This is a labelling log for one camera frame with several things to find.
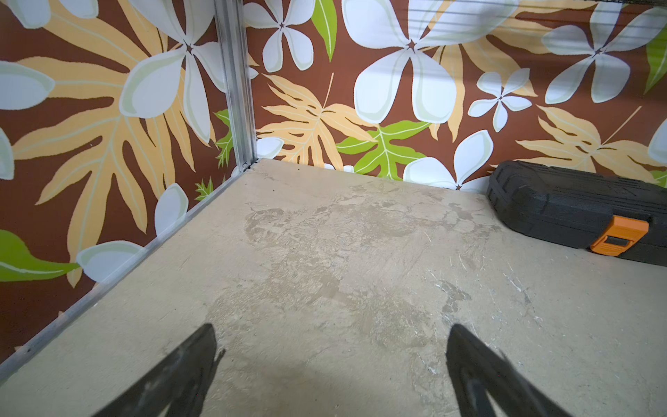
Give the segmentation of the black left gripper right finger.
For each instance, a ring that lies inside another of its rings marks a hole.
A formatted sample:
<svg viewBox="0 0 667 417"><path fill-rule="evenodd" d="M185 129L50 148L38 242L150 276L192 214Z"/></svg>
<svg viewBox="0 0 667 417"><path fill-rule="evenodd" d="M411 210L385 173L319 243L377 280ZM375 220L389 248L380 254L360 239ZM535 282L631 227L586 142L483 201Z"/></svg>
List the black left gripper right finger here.
<svg viewBox="0 0 667 417"><path fill-rule="evenodd" d="M465 326L448 335L446 365L462 416L495 416L492 402L507 416L568 416Z"/></svg>

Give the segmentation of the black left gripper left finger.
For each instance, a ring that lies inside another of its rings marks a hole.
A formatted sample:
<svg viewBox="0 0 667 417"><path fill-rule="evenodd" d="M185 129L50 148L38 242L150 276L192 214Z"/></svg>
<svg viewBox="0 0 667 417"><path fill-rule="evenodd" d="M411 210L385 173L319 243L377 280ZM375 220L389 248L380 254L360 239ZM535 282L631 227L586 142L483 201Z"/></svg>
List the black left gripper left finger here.
<svg viewBox="0 0 667 417"><path fill-rule="evenodd" d="M225 353L205 323L96 415L199 416Z"/></svg>

